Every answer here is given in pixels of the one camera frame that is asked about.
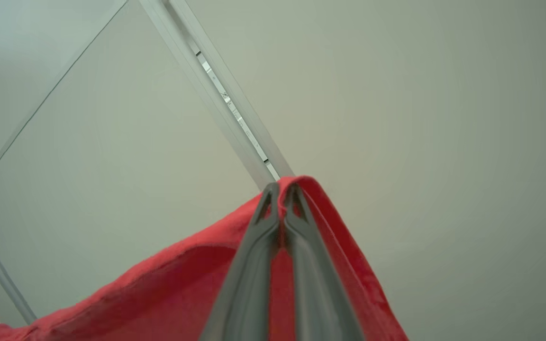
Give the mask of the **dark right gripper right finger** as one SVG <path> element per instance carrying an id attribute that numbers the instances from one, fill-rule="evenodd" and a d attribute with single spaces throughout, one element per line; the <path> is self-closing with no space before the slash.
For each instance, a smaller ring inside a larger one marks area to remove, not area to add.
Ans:
<path id="1" fill-rule="evenodd" d="M 298 184 L 288 188 L 283 219 L 294 274 L 298 341 L 364 341 L 342 280 Z"/>

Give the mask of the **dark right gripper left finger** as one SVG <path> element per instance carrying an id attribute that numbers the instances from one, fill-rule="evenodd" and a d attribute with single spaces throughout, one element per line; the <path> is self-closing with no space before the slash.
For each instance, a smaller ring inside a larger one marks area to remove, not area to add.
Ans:
<path id="1" fill-rule="evenodd" d="M 271 263 L 279 248 L 279 183 L 269 183 L 249 221 L 201 332 L 201 341 L 269 338 Z"/>

